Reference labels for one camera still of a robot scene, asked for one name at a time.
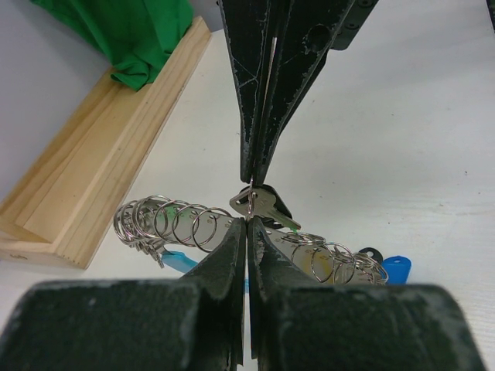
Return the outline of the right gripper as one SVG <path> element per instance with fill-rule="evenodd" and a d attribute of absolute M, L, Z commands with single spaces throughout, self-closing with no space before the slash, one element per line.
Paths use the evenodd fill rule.
<path fill-rule="evenodd" d="M 377 3 L 219 2 L 241 115 L 242 182 L 265 181 L 283 127 L 324 54 L 331 45 L 347 49 Z"/>

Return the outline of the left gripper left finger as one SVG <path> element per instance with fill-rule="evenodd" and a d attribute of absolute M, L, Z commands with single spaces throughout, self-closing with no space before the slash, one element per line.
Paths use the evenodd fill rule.
<path fill-rule="evenodd" d="M 246 224 L 178 279 L 45 281 L 14 308 L 3 370 L 234 370 L 243 362 Z"/>

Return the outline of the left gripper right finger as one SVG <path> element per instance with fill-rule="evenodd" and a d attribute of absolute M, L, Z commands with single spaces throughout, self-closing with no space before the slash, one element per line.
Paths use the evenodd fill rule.
<path fill-rule="evenodd" d="M 482 370 L 461 308 L 430 284 L 324 285 L 259 218 L 247 225 L 251 355 L 261 370 Z"/>

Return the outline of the metal keyring plate with keys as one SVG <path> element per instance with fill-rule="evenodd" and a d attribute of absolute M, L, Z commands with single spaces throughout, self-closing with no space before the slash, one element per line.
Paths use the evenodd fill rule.
<path fill-rule="evenodd" d="M 211 253 L 233 223 L 225 209 L 153 195 L 121 205 L 113 228 L 126 246 L 150 256 L 160 267 L 187 273 L 198 263 L 188 249 Z M 384 258 L 365 247 L 351 251 L 341 243 L 296 230 L 264 225 L 269 240 L 289 260 L 321 284 L 406 284 L 412 262 Z"/>

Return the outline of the black tag key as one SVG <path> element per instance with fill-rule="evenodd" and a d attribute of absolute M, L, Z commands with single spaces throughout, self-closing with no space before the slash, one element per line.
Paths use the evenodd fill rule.
<path fill-rule="evenodd" d="M 259 216 L 267 228 L 300 230 L 275 189 L 269 185 L 247 186 L 230 199 L 230 207 L 243 216 Z"/>

